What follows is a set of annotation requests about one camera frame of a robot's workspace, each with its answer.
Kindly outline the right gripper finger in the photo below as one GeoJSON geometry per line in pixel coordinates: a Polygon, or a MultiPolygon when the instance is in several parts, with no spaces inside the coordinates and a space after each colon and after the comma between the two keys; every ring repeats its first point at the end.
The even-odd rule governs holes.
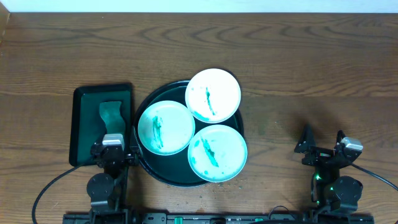
{"type": "Polygon", "coordinates": [[[335,149],[341,149],[345,147],[345,143],[342,140],[346,137],[345,133],[342,130],[339,130],[336,135],[336,144],[335,149]]]}
{"type": "Polygon", "coordinates": [[[313,135],[313,131],[311,129],[311,126],[309,124],[305,125],[303,129],[303,133],[298,140],[298,143],[294,149],[294,152],[296,153],[307,153],[310,152],[312,147],[315,147],[315,138],[313,135]]]}

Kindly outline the rectangular black tray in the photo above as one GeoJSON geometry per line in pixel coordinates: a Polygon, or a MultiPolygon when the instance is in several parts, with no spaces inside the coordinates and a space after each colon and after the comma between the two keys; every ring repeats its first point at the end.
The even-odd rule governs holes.
{"type": "Polygon", "coordinates": [[[114,134],[100,113],[100,104],[117,103],[112,110],[119,110],[124,120],[124,146],[129,144],[132,115],[132,84],[81,86],[73,92],[72,127],[70,134],[69,163],[75,167],[90,157],[92,145],[101,142],[105,134],[114,134]]]}

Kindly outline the white plate top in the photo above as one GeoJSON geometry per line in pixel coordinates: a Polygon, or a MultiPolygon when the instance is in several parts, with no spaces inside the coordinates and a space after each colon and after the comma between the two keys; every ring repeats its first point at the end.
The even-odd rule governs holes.
{"type": "Polygon", "coordinates": [[[241,89],[237,79],[219,68],[198,72],[185,91],[187,108],[204,123],[226,121],[238,110],[240,102],[241,89]]]}

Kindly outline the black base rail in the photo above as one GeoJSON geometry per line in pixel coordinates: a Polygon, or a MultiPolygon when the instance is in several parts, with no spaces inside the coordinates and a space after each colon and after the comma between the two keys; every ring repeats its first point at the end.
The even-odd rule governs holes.
{"type": "Polygon", "coordinates": [[[141,214],[65,214],[63,224],[127,223],[127,224],[261,224],[261,223],[311,223],[311,220],[294,218],[288,214],[264,215],[168,215],[165,213],[141,214]]]}

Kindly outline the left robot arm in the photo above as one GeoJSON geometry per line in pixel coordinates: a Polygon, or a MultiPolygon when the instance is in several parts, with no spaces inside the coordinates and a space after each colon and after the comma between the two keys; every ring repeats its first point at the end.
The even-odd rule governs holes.
{"type": "Polygon", "coordinates": [[[91,147],[91,160],[102,173],[94,175],[87,183],[86,191],[91,199],[89,224],[136,224],[140,215],[125,204],[129,156],[122,144],[91,147]]]}

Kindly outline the white plate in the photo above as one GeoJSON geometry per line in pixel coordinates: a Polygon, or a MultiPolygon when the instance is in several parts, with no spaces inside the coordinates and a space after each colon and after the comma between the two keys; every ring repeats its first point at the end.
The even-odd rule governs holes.
{"type": "Polygon", "coordinates": [[[204,123],[226,121],[238,110],[240,102],[241,89],[237,79],[219,68],[198,72],[185,91],[187,108],[204,123]]]}
{"type": "Polygon", "coordinates": [[[248,147],[237,130],[214,124],[192,137],[187,156],[192,171],[199,178],[208,182],[225,182],[243,170],[248,147]]]}
{"type": "Polygon", "coordinates": [[[137,132],[147,150],[160,156],[171,156],[189,145],[195,134],[195,120],[181,103],[160,101],[144,110],[137,132]]]}

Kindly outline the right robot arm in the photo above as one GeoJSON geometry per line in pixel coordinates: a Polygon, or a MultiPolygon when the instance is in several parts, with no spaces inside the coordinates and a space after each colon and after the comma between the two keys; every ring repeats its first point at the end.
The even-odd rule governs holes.
{"type": "Polygon", "coordinates": [[[340,170],[350,166],[362,153],[363,145],[355,138],[338,131],[333,149],[318,147],[310,125],[304,126],[303,133],[294,149],[304,155],[302,164],[312,166],[315,172],[311,180],[311,200],[317,204],[309,217],[314,222],[319,215],[348,217],[358,209],[363,184],[340,170]]]}

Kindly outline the green sponge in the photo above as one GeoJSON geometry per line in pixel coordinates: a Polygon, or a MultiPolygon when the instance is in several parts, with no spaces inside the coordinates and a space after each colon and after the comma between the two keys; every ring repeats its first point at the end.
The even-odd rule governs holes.
{"type": "Polygon", "coordinates": [[[121,116],[121,101],[108,101],[99,104],[99,115],[103,120],[107,134],[125,135],[126,123],[121,116]]]}

